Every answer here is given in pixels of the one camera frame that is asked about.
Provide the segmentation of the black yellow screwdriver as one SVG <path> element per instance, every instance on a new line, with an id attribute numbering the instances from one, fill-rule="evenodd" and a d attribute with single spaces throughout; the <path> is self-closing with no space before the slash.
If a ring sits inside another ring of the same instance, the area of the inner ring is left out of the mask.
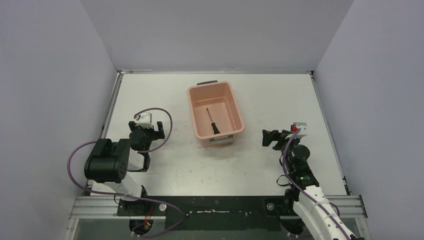
<path id="1" fill-rule="evenodd" d="M 208 109 L 208 108 L 206 108 L 206 111 L 207 111 L 208 117 L 209 117 L 210 122 L 211 122 L 211 127 L 212 127 L 212 129 L 213 129 L 213 134 L 214 134 L 214 135 L 220 134 L 220 131 L 219 131 L 218 127 L 216 126 L 216 123 L 215 123 L 215 122 L 213 121 L 213 119 L 212 119 L 212 116 L 211 116 L 211 114 L 210 114 L 209 109 Z"/>

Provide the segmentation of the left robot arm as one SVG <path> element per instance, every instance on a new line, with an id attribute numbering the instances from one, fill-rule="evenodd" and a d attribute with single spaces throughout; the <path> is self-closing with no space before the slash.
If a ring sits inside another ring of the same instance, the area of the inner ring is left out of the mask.
<path id="1" fill-rule="evenodd" d="M 144 186 L 129 175 L 130 172 L 147 172 L 151 158 L 149 150 L 153 141 L 165 139 L 162 122 L 158 129 L 152 124 L 130 121 L 130 134 L 113 142 L 108 138 L 96 141 L 84 165 L 84 175 L 88 180 L 105 184 L 115 193 L 122 193 L 118 203 L 121 216 L 144 216 L 153 209 Z"/>

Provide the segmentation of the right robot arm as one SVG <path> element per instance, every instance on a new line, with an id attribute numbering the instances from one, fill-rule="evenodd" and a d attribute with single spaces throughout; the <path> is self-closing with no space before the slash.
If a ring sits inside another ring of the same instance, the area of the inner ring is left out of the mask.
<path id="1" fill-rule="evenodd" d="M 262 130 L 262 145 L 275 142 L 273 150 L 280 151 L 280 166 L 289 188 L 282 199 L 282 209 L 287 214 L 300 217 L 300 226 L 282 224 L 289 234 L 306 228 L 315 240 L 356 240 L 358 237 L 341 220 L 337 207 L 324 195 L 323 190 L 309 167 L 311 152 L 300 143 L 301 129 Z"/>

